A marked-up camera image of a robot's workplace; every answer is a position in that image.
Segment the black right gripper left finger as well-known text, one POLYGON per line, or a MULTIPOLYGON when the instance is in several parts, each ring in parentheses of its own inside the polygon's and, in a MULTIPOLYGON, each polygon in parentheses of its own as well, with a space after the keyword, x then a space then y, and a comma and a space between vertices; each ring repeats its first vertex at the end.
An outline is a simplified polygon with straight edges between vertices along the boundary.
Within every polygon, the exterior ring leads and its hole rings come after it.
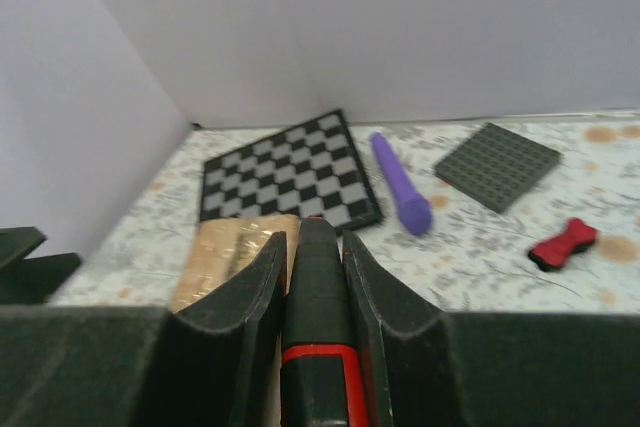
POLYGON ((165 426, 259 426, 285 301, 287 238, 173 314, 162 349, 165 426))

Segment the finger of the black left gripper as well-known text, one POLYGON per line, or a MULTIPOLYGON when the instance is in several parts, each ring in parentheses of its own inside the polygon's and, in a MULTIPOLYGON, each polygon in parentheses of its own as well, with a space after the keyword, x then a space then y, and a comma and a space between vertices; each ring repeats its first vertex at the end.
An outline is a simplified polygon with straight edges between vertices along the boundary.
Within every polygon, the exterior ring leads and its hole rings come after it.
POLYGON ((24 259, 47 240, 36 227, 2 228, 0 231, 0 266, 24 259))
POLYGON ((39 305, 74 274, 82 263, 76 253, 20 259, 1 268, 2 305, 39 305))

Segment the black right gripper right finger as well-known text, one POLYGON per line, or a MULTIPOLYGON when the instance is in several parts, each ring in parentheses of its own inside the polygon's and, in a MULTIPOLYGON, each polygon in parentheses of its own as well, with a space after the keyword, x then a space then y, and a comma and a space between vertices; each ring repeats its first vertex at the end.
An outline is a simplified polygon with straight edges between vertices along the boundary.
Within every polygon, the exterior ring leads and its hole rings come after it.
POLYGON ((382 267, 353 232, 343 234, 343 266, 372 424, 443 426, 442 311, 382 267))

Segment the red black utility knife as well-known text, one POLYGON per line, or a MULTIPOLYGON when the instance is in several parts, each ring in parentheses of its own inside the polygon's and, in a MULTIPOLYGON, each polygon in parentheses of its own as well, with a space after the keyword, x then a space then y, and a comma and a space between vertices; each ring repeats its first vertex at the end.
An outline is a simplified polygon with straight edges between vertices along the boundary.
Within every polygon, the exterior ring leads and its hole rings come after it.
POLYGON ((281 339, 283 426, 368 426, 355 327, 336 231, 301 221, 281 339))

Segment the brown cardboard express box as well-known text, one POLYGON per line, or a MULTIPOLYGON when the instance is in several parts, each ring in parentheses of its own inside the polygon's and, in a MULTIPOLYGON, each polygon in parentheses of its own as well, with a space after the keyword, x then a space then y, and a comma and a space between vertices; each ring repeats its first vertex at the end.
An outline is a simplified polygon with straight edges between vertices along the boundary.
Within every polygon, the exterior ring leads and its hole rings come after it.
POLYGON ((200 224, 169 303, 179 312, 247 267, 276 232, 287 236, 287 274, 293 270, 300 219, 280 214, 254 218, 208 220, 200 224))

